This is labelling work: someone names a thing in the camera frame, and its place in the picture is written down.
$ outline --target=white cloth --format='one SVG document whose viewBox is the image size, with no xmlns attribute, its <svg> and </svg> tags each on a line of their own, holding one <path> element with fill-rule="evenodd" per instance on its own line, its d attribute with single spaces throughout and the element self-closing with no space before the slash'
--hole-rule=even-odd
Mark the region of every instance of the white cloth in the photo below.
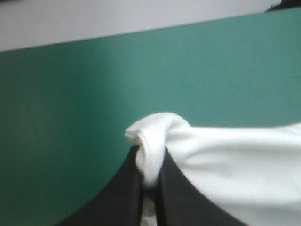
<svg viewBox="0 0 301 226">
<path fill-rule="evenodd" d="M 158 113 L 126 130 L 136 164 L 155 186 L 164 147 L 208 199 L 251 226 L 301 225 L 301 123 L 273 128 L 190 127 Z"/>
</svg>

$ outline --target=fabric fold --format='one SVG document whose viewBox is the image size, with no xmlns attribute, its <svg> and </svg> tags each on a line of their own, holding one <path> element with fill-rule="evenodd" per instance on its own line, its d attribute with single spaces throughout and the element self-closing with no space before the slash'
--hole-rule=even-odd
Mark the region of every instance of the fabric fold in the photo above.
<svg viewBox="0 0 301 226">
<path fill-rule="evenodd" d="M 251 226 L 301 222 L 301 123 L 272 128 L 191 127 L 173 113 L 147 116 L 126 130 L 140 148 L 136 165 L 155 186 L 164 147 L 206 198 Z"/>
</svg>

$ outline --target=dark hair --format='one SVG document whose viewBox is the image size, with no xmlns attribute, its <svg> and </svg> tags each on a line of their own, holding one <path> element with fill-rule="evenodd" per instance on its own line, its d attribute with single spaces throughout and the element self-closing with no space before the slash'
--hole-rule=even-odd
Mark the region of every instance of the dark hair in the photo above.
<svg viewBox="0 0 301 226">
<path fill-rule="evenodd" d="M 301 0 L 282 0 L 281 3 L 277 6 L 273 6 L 267 10 L 267 12 L 275 11 L 284 8 L 293 8 L 301 6 Z"/>
</svg>

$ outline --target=white sleeve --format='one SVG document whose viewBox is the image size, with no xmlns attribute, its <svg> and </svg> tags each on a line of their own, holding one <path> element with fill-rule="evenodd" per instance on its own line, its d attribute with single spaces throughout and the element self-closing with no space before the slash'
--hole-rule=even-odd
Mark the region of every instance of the white sleeve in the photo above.
<svg viewBox="0 0 301 226">
<path fill-rule="evenodd" d="M 134 123 L 126 137 L 140 145 L 136 163 L 146 186 L 156 184 L 166 146 L 186 178 L 239 220 L 252 226 L 301 224 L 301 123 L 203 128 L 158 113 Z"/>
</svg>

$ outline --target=white wall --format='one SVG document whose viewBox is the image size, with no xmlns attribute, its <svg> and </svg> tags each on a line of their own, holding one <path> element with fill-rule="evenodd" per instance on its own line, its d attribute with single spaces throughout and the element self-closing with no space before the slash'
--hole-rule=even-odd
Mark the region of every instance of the white wall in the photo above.
<svg viewBox="0 0 301 226">
<path fill-rule="evenodd" d="M 264 12 L 281 0 L 5 0 L 0 51 Z"/>
</svg>

